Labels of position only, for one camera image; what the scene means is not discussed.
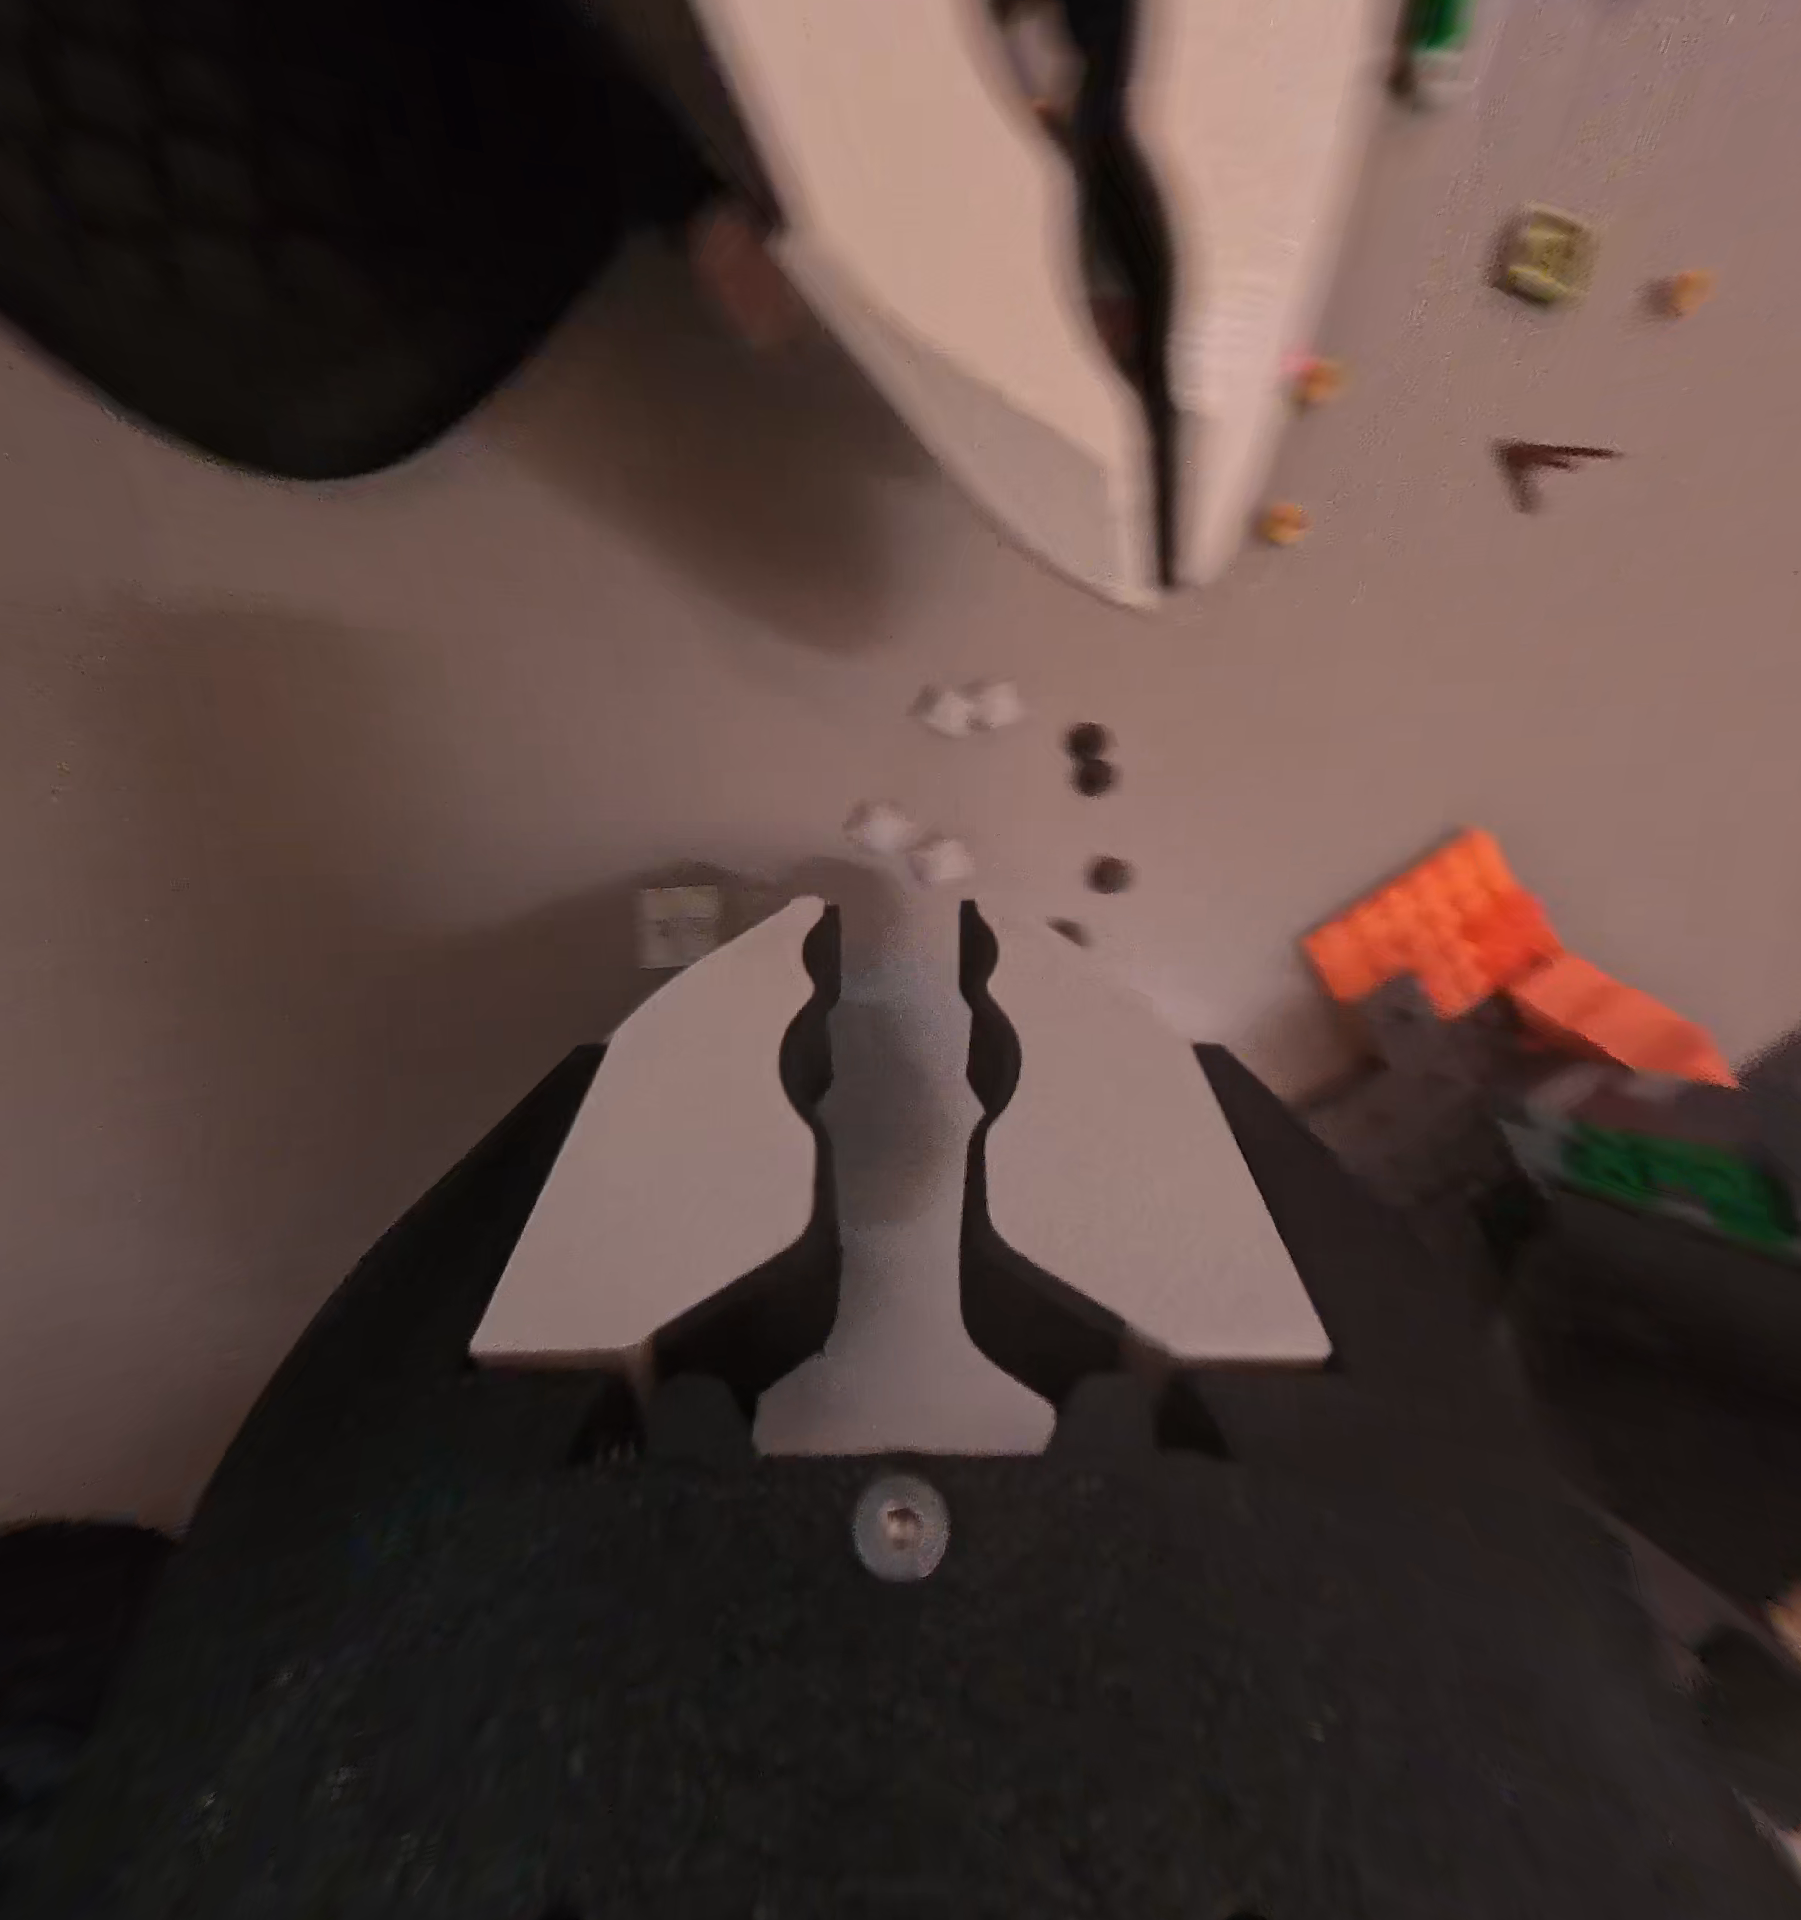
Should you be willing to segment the olive square plate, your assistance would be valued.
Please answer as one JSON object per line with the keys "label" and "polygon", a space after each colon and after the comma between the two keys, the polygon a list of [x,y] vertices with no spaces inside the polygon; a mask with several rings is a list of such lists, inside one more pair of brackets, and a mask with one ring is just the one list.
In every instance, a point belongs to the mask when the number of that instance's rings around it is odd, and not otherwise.
{"label": "olive square plate", "polygon": [[1492,285],[1538,308],[1585,300],[1602,250],[1600,228],[1556,206],[1525,204],[1499,235]]}

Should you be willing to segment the grey desk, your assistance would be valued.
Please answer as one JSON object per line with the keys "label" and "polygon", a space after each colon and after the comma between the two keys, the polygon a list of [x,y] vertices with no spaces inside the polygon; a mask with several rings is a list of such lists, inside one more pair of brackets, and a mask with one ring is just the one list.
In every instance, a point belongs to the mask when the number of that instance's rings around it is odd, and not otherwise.
{"label": "grey desk", "polygon": [[[1530,202],[1600,228],[1578,304],[1492,285]],[[768,1448],[1038,1448],[959,1327],[955,902],[857,857],[864,799],[1285,1094],[1345,1056],[1295,937],[1458,826],[1735,1060],[1801,1020],[1801,4],[1483,10],[1465,96],[1375,125],[1311,350],[1309,535],[1132,612],[661,250],[341,489],[0,328],[0,1522],[186,1521],[329,1291],[638,1003],[672,876],[840,908],[839,1329]],[[1625,457],[1521,515],[1499,439]],[[914,716],[988,680],[1013,727]]]}

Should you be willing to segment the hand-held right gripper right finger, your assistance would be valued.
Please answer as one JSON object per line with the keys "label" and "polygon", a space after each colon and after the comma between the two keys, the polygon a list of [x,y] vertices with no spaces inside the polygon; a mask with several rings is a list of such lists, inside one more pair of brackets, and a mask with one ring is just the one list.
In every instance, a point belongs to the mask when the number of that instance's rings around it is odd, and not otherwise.
{"label": "hand-held right gripper right finger", "polygon": [[1049,924],[962,900],[959,1311],[1011,1380],[1331,1353],[1196,1049]]}

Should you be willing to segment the pale printed square tile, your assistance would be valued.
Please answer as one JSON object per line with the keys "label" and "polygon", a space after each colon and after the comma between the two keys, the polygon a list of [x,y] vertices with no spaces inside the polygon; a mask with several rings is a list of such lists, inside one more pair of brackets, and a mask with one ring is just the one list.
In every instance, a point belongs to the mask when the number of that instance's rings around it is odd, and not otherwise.
{"label": "pale printed square tile", "polygon": [[680,973],[717,952],[724,900],[715,883],[643,887],[636,896],[636,960],[643,973]]}

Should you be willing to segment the person's left hand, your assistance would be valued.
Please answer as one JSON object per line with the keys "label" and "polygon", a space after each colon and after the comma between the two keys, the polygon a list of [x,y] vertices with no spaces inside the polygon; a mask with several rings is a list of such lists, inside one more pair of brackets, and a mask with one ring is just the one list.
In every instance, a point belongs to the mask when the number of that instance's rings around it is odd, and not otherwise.
{"label": "person's left hand", "polygon": [[798,332],[800,300],[744,207],[721,202],[696,216],[689,265],[698,290],[745,345],[778,347]]}

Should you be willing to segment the green leaf piece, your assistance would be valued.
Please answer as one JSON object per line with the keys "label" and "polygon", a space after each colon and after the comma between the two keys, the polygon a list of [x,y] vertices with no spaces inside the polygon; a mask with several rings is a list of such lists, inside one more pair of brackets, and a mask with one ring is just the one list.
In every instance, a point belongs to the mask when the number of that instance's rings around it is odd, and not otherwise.
{"label": "green leaf piece", "polygon": [[1394,39],[1392,86],[1419,110],[1454,103],[1473,74],[1478,2],[1402,2]]}

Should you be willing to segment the multicoloured brick model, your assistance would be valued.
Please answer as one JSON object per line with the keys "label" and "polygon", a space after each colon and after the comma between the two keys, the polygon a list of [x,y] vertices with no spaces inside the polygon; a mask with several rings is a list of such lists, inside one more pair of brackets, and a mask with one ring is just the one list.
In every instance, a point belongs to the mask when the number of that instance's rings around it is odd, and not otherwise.
{"label": "multicoloured brick model", "polygon": [[1728,1063],[1477,826],[1298,948],[1362,1049],[1311,1117],[1372,1189],[1469,1202],[1568,1325],[1801,1380],[1801,1022]]}

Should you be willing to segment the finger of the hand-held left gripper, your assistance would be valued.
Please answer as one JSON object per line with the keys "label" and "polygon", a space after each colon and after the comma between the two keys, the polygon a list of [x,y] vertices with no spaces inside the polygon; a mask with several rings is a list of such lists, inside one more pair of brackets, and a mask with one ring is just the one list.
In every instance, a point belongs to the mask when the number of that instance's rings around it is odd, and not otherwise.
{"label": "finger of the hand-held left gripper", "polygon": [[1152,600],[1152,441],[1090,311],[1075,174],[986,7],[696,16],[814,314],[1013,543],[1105,600]]}
{"label": "finger of the hand-held left gripper", "polygon": [[1384,90],[1392,9],[1140,4],[1127,126],[1168,222],[1173,585],[1249,541],[1315,347]]}

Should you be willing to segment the black mesh office chair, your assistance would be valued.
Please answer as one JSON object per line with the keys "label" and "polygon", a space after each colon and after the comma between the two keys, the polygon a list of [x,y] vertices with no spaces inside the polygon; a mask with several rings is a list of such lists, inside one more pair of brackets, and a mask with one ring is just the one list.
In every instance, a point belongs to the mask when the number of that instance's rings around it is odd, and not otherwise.
{"label": "black mesh office chair", "polygon": [[70,1782],[174,1547],[136,1522],[0,1530],[0,1907]]}
{"label": "black mesh office chair", "polygon": [[710,187],[580,4],[0,2],[0,320],[234,467],[431,445]]}

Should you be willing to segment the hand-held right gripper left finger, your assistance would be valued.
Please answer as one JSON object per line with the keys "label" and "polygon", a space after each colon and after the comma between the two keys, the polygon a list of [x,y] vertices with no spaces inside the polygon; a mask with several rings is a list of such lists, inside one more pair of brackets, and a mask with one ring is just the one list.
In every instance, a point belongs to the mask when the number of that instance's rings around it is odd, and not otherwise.
{"label": "hand-held right gripper left finger", "polygon": [[469,1359],[782,1380],[839,1314],[839,913],[796,898],[607,1043]]}

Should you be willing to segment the large brown branch piece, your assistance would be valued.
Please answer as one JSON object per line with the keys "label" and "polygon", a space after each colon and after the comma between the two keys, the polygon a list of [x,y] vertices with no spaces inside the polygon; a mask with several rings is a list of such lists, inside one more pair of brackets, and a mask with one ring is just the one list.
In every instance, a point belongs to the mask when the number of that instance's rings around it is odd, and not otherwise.
{"label": "large brown branch piece", "polygon": [[1499,439],[1492,443],[1494,464],[1505,480],[1512,506],[1521,515],[1541,508],[1541,482],[1550,474],[1573,474],[1588,464],[1611,464],[1625,454],[1606,445],[1556,445]]}

